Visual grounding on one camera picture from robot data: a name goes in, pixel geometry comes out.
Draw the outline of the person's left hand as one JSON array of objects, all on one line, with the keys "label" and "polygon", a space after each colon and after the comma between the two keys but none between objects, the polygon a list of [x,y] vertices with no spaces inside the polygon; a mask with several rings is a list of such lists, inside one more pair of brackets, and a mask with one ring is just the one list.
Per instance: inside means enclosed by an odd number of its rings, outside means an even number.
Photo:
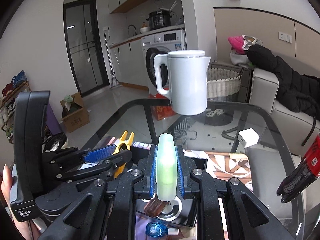
[{"label": "person's left hand", "polygon": [[26,222],[19,222],[14,216],[10,207],[10,190],[12,187],[12,176],[9,167],[5,164],[3,167],[3,180],[1,183],[1,191],[3,193],[4,199],[9,207],[12,222],[14,223],[16,229],[20,232],[24,239],[38,239],[41,235],[37,226],[32,220]]}]

